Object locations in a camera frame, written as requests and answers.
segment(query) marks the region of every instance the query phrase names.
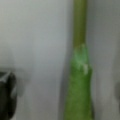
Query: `background wall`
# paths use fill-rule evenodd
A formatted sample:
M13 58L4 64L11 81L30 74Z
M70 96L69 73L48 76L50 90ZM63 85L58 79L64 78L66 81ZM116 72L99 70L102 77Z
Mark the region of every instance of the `background wall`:
M89 0L87 43L97 120L118 120L120 1ZM17 120L57 120L72 43L72 0L0 0L0 68L18 78Z

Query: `black object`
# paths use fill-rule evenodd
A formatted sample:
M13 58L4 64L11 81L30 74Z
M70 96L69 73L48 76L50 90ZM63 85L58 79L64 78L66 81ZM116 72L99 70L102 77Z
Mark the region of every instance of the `black object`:
M16 77L11 72L0 72L0 120L10 120L16 106Z

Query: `gray wall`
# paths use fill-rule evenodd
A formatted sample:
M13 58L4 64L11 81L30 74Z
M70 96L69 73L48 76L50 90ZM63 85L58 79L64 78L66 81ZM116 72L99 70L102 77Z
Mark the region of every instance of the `gray wall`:
M89 0L88 5L97 120L119 119L113 86L119 81L119 6L119 0ZM72 0L0 0L0 68L18 78L17 120L62 116L71 43Z

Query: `green stalk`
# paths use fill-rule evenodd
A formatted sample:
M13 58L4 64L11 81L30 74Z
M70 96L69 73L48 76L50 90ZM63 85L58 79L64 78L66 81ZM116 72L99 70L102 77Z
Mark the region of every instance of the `green stalk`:
M87 0L74 0L74 52L64 120L93 120L91 74L85 43Z

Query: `blurry background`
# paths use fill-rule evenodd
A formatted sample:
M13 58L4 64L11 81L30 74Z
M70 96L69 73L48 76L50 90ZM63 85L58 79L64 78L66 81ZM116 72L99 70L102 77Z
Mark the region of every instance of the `blurry background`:
M18 78L16 120L62 118L73 0L0 0L0 68ZM120 1L88 0L87 44L97 120L118 120Z

